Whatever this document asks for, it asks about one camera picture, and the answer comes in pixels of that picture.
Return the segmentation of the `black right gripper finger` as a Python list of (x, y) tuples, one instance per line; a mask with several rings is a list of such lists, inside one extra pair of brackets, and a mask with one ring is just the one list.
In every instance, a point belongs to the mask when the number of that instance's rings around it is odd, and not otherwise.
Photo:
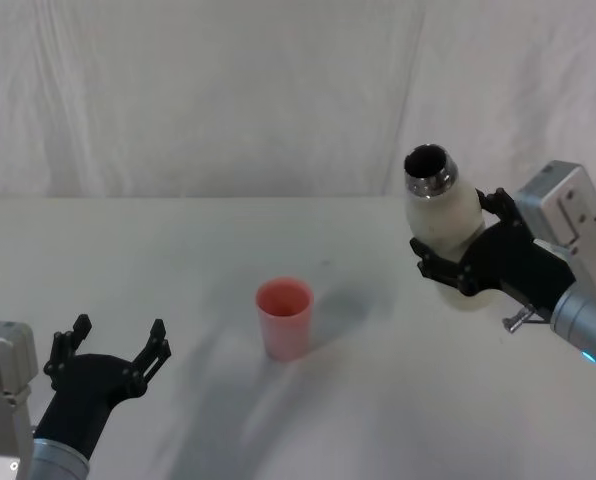
[(503, 223), (522, 223), (513, 198), (503, 188), (497, 188), (493, 193), (485, 193), (479, 189), (476, 192), (482, 210), (495, 215)]
[(417, 267), (424, 278), (451, 287), (464, 296), (475, 296), (478, 293), (473, 278), (458, 263), (440, 257), (415, 237), (410, 239), (410, 247), (419, 258)]

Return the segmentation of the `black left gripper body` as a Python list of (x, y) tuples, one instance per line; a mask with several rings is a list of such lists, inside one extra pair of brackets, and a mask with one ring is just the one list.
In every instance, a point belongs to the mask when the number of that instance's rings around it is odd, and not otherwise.
[(143, 373), (131, 362), (111, 355), (84, 354), (49, 361), (54, 396), (34, 438), (66, 445), (90, 458), (112, 410), (143, 395)]

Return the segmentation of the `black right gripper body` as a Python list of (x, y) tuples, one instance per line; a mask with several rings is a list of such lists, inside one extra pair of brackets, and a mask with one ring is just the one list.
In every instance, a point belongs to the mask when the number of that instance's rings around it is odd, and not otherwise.
[(573, 285), (568, 264), (538, 246), (521, 225), (496, 224), (468, 247), (458, 263), (457, 288), (466, 296), (499, 290), (542, 318)]

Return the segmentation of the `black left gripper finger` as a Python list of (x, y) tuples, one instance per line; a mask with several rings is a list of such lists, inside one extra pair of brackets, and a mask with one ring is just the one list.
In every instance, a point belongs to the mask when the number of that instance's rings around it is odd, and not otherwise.
[(71, 330), (54, 334), (49, 360), (45, 364), (46, 375), (57, 375), (65, 369), (67, 362), (75, 356), (91, 328), (89, 316), (80, 314)]
[(129, 396), (144, 395), (149, 382), (171, 357), (172, 352), (166, 335), (164, 321), (155, 319), (145, 347), (125, 372), (128, 377), (126, 386)]

